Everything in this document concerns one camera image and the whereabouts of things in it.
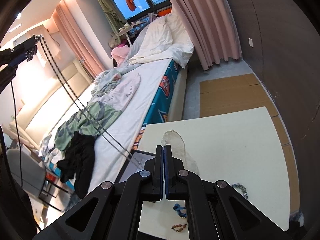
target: chair leg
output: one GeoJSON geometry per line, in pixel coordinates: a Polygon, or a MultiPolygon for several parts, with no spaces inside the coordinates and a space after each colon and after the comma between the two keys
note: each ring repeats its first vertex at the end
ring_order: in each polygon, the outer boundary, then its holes
{"type": "Polygon", "coordinates": [[[52,208],[54,208],[54,209],[56,209],[56,210],[60,211],[61,213],[63,213],[63,211],[62,211],[62,210],[60,210],[59,208],[57,208],[57,207],[55,207],[55,206],[51,205],[51,204],[50,204],[50,203],[48,203],[47,201],[45,201],[45,200],[41,199],[40,197],[39,197],[39,199],[40,199],[43,203],[47,204],[48,206],[50,206],[50,207],[52,207],[52,208]]]}
{"type": "Polygon", "coordinates": [[[50,184],[54,185],[55,187],[57,187],[58,189],[61,189],[62,191],[64,191],[65,193],[68,193],[71,195],[71,193],[67,190],[65,190],[64,188],[58,186],[57,184],[53,183],[52,181],[48,180],[48,179],[45,179],[47,182],[49,182],[50,184]]]}
{"type": "Polygon", "coordinates": [[[45,192],[45,193],[47,193],[47,194],[49,194],[51,197],[57,198],[56,196],[52,195],[52,194],[49,192],[49,190],[46,191],[46,190],[43,189],[42,191],[45,192]]]}

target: pink curtain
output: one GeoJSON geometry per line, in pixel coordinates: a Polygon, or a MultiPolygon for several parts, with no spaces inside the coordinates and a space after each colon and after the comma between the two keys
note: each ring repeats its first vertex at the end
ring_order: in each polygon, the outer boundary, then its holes
{"type": "Polygon", "coordinates": [[[229,57],[238,59],[241,49],[227,0],[170,0],[198,53],[202,68],[229,57]]]}
{"type": "Polygon", "coordinates": [[[79,60],[82,61],[82,64],[88,72],[93,77],[96,77],[104,71],[105,68],[103,67],[103,64],[100,62],[90,43],[80,30],[64,0],[58,4],[52,17],[61,35],[79,60]]]}

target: triangular cutout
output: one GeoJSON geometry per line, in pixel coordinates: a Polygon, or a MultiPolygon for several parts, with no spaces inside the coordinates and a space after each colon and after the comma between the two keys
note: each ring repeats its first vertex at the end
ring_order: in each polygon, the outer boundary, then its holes
{"type": "Polygon", "coordinates": [[[98,198],[92,198],[86,205],[66,220],[66,224],[80,232],[83,232],[98,204],[98,198]]]}
{"type": "Polygon", "coordinates": [[[249,230],[259,225],[260,220],[252,214],[241,202],[235,197],[230,197],[229,201],[236,214],[240,227],[243,231],[249,230]]]}

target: green blanket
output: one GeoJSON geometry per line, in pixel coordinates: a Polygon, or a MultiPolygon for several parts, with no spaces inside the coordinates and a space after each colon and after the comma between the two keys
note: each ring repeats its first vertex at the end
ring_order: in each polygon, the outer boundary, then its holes
{"type": "MultiPolygon", "coordinates": [[[[110,125],[112,125],[113,122],[119,117],[119,115],[121,115],[120,110],[115,110],[113,107],[106,105],[100,101],[89,103],[86,106],[86,109],[93,115],[93,117],[104,129],[109,128],[110,125]]],[[[58,128],[54,141],[56,144],[56,148],[58,148],[60,151],[64,151],[70,146],[70,142],[75,131],[78,131],[83,135],[92,135],[94,137],[100,135],[95,127],[101,133],[104,132],[103,129],[93,121],[92,117],[88,114],[87,111],[83,110],[83,112],[90,121],[87,120],[87,118],[79,110],[77,113],[74,113],[68,121],[64,122],[58,128]]]]}

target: window frame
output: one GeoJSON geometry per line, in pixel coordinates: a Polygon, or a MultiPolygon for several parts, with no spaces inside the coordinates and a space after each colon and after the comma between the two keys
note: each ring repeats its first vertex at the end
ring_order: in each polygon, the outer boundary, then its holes
{"type": "Polygon", "coordinates": [[[153,5],[153,2],[152,0],[146,0],[146,2],[148,3],[149,5],[149,9],[146,9],[138,14],[136,14],[135,16],[132,16],[131,18],[127,19],[127,22],[128,23],[131,23],[131,22],[135,22],[139,19],[141,19],[142,17],[148,15],[148,13],[157,13],[158,10],[162,9],[162,8],[165,8],[165,7],[168,7],[171,4],[170,0],[167,0],[167,1],[164,1],[164,2],[161,2],[161,3],[158,3],[156,5],[153,5]]]}

